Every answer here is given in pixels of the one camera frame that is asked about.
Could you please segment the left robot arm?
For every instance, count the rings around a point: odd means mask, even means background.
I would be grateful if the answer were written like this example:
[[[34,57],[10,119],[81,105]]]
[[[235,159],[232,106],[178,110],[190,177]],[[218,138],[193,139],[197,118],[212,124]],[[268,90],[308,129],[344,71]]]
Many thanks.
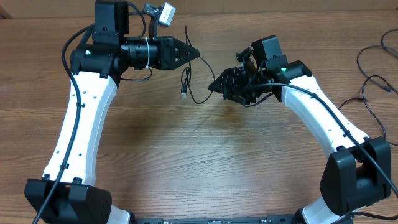
[[[76,33],[80,39],[62,63],[70,78],[67,112],[53,155],[41,179],[29,179],[24,195],[45,223],[134,223],[134,214],[117,208],[111,193],[96,187],[96,158],[106,114],[123,73],[174,70],[199,51],[170,36],[175,8],[128,1],[96,1],[95,21]]]

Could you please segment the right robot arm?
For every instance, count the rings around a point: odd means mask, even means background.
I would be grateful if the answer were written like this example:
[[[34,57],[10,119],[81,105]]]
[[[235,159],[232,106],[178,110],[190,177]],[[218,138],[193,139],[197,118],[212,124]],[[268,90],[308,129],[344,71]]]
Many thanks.
[[[209,90],[247,108],[276,97],[302,120],[327,159],[320,198],[294,214],[268,215],[266,223],[352,223],[364,207],[397,193],[389,143],[345,118],[310,69],[287,60],[276,36],[253,42],[236,59],[240,65],[226,69]]]

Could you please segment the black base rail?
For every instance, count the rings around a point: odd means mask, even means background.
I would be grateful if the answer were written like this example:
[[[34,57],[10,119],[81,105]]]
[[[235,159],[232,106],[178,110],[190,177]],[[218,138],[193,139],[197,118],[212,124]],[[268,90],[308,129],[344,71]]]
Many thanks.
[[[133,224],[296,224],[303,223],[295,215],[267,215],[252,218],[135,218]]]

